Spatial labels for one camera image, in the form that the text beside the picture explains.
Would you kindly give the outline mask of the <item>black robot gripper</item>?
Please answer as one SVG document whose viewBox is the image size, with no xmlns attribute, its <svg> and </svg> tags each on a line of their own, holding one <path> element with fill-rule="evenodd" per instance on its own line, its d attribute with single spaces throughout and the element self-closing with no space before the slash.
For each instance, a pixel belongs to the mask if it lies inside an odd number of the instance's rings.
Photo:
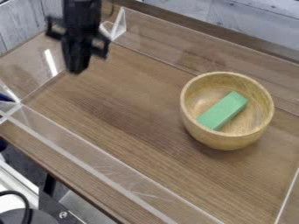
<svg viewBox="0 0 299 224">
<path fill-rule="evenodd" d="M 89 66 L 90 55 L 107 56 L 110 43 L 98 30 L 101 0 L 61 0 L 61 17 L 46 17 L 45 35 L 61 42 L 65 67 L 71 73 Z"/>
</svg>

